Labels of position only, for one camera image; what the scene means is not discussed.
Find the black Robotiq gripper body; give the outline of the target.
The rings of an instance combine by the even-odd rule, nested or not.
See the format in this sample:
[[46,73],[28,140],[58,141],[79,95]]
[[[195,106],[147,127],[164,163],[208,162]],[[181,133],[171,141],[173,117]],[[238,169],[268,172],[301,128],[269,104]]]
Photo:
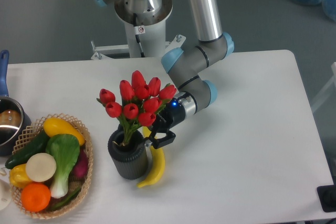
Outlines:
[[165,108],[156,115],[152,124],[155,133],[167,133],[186,118],[185,108],[176,98],[166,104]]

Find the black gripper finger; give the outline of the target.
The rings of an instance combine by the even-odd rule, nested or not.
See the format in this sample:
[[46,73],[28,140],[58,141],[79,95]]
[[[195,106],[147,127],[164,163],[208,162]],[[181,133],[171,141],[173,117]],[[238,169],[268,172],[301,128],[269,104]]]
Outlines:
[[166,145],[169,145],[171,143],[173,143],[173,141],[175,140],[176,138],[176,134],[173,133],[172,131],[167,131],[166,135],[162,138],[154,138],[152,140],[152,146],[155,148],[155,149],[159,149],[159,148],[162,148]]
[[138,146],[157,146],[157,137],[156,137],[157,131],[151,130],[149,127],[143,127],[142,128],[142,138],[138,140]]

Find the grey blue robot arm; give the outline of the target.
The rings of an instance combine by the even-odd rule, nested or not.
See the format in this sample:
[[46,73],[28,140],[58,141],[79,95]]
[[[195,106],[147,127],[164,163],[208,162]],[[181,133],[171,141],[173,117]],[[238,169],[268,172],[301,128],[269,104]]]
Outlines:
[[155,148],[173,142],[171,128],[212,104],[216,88],[202,80],[199,72],[224,59],[234,51],[234,42],[222,31],[216,0],[189,0],[198,45],[189,51],[167,45],[165,21],[172,11],[172,0],[95,0],[106,6],[114,4],[123,21],[129,55],[132,58],[159,57],[172,84],[164,88],[158,79],[145,84],[135,72],[131,83],[120,83],[122,106],[106,102],[106,109],[123,127],[122,146],[128,146],[133,133],[147,126],[152,133],[166,136],[152,140]]

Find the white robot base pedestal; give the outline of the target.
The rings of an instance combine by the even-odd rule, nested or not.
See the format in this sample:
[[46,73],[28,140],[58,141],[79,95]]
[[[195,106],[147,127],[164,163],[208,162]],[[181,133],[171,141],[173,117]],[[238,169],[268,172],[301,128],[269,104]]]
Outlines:
[[168,51],[181,47],[186,40],[181,34],[166,40],[166,20],[173,9],[172,0],[118,0],[114,9],[124,23],[127,44],[96,47],[92,41],[92,60],[126,53],[130,58],[161,58]]

